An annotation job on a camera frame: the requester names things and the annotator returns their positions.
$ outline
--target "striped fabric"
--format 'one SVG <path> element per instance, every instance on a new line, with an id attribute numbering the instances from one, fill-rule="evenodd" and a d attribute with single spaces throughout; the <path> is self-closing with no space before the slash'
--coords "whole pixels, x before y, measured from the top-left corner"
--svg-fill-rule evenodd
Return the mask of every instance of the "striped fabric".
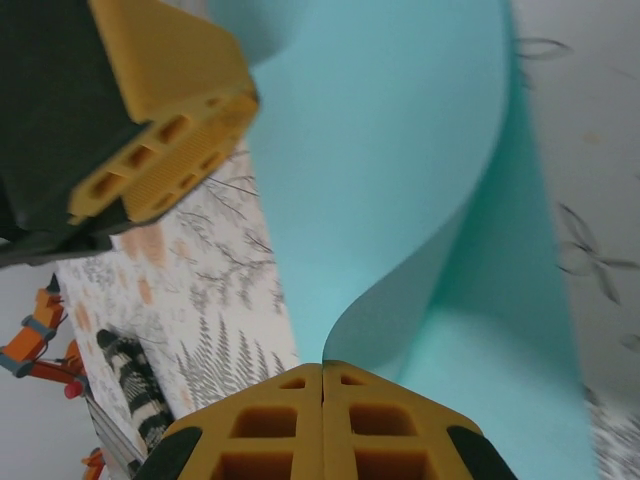
<path id="1" fill-rule="evenodd" d="M 151 451 L 174 418 L 140 342 L 108 330 L 97 334 L 98 345 L 118 379 L 135 428 Z"/>

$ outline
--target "teal paper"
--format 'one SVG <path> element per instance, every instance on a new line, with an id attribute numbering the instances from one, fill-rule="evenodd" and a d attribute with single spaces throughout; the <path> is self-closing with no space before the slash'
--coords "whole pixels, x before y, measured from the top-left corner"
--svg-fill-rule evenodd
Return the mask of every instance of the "teal paper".
<path id="1" fill-rule="evenodd" d="M 266 4 L 212 13 L 262 95 L 249 141 L 301 361 L 467 414 L 520 479 L 596 478 L 504 2 Z"/>
<path id="2" fill-rule="evenodd" d="M 598 478 L 520 82 L 400 383 L 463 412 L 521 480 Z"/>

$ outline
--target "white wall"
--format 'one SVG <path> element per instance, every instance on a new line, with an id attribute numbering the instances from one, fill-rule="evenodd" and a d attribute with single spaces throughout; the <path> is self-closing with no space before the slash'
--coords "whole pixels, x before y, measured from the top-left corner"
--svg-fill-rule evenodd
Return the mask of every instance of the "white wall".
<path id="1" fill-rule="evenodd" d="M 0 270 L 0 345 L 19 331 L 33 311 L 36 290 L 45 287 L 53 266 Z M 73 339 L 64 322 L 45 357 L 59 358 Z M 82 399 L 67 400 L 64 386 L 47 380 L 14 378 L 0 369 L 0 478 L 81 479 L 81 459 L 98 446 Z"/>

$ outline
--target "dark green object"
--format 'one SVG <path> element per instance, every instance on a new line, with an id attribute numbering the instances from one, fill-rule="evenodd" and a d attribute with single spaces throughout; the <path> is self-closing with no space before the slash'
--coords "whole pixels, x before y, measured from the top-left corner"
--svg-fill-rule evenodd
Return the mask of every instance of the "dark green object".
<path id="1" fill-rule="evenodd" d="M 178 480 L 202 430 L 188 427 L 164 438 L 142 464 L 134 480 Z"/>
<path id="2" fill-rule="evenodd" d="M 71 190 L 146 125 L 132 122 L 86 0 L 2 0 L 0 267 L 111 249 L 120 201 L 69 224 Z"/>
<path id="3" fill-rule="evenodd" d="M 464 427 L 449 427 L 447 432 L 473 480 L 518 480 L 485 437 Z"/>

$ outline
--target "orange toy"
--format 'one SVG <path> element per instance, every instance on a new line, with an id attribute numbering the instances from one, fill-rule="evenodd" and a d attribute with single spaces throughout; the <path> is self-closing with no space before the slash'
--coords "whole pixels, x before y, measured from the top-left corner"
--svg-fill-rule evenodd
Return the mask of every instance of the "orange toy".
<path id="1" fill-rule="evenodd" d="M 104 469 L 102 450 L 94 448 L 87 458 L 82 459 L 82 463 L 87 466 L 87 469 L 82 476 L 82 480 L 98 480 L 102 470 Z"/>
<path id="2" fill-rule="evenodd" d="M 40 360 L 64 320 L 63 313 L 60 286 L 53 275 L 49 285 L 38 290 L 36 306 L 33 313 L 22 320 L 22 330 L 0 349 L 0 366 L 17 378 L 30 375 L 64 384 L 80 381 L 86 386 L 84 366 L 75 340 L 69 343 L 64 358 Z"/>

